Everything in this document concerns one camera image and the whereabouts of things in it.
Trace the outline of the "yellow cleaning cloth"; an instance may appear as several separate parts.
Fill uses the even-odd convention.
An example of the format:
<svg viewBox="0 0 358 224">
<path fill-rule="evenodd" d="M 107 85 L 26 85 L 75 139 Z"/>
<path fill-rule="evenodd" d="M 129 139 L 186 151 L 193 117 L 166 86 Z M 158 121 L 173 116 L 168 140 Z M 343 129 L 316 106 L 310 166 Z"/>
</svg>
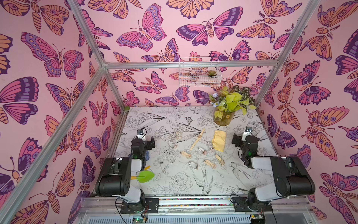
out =
<svg viewBox="0 0 358 224">
<path fill-rule="evenodd" d="M 224 152 L 225 144 L 226 144 L 226 132 L 221 130 L 215 130 L 213 139 L 212 139 L 212 146 L 214 150 L 219 152 Z"/>
</svg>

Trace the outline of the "square silver face watch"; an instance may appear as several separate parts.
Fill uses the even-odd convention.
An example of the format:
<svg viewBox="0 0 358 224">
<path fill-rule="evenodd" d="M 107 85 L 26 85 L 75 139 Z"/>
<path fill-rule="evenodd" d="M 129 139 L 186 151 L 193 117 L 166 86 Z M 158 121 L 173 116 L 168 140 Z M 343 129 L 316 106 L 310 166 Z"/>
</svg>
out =
<svg viewBox="0 0 358 224">
<path fill-rule="evenodd" d="M 192 169 L 195 169 L 195 170 L 198 169 L 198 164 L 197 164 L 196 162 L 194 162 L 194 161 L 189 161 L 189 162 L 188 162 L 188 165 L 189 165 L 189 167 L 192 168 Z"/>
</svg>

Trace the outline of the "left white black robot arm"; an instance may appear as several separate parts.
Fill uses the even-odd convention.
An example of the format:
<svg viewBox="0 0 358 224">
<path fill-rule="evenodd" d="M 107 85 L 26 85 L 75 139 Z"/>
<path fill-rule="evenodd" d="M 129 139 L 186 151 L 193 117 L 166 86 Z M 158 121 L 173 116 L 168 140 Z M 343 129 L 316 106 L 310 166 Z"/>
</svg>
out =
<svg viewBox="0 0 358 224">
<path fill-rule="evenodd" d="M 132 180 L 146 183 L 155 176 L 146 167 L 147 152 L 155 148 L 155 139 L 136 138 L 131 141 L 131 156 L 105 159 L 95 193 L 99 197 L 116 197 L 122 200 L 123 214 L 158 213 L 159 199 L 146 198 L 142 189 L 131 185 Z"/>
</svg>

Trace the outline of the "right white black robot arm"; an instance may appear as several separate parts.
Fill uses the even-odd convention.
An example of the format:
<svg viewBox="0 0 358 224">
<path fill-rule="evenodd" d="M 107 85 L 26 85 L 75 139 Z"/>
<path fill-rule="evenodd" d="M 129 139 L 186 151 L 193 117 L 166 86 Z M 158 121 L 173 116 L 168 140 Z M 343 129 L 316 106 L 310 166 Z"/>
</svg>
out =
<svg viewBox="0 0 358 224">
<path fill-rule="evenodd" d="M 270 202 L 290 196 L 307 196 L 316 191 L 316 186 L 301 160 L 294 156 L 259 156 L 260 139 L 245 132 L 233 135 L 232 144 L 238 147 L 239 158 L 249 169 L 271 171 L 273 182 L 248 191 L 245 205 L 251 211 L 262 211 Z"/>
</svg>

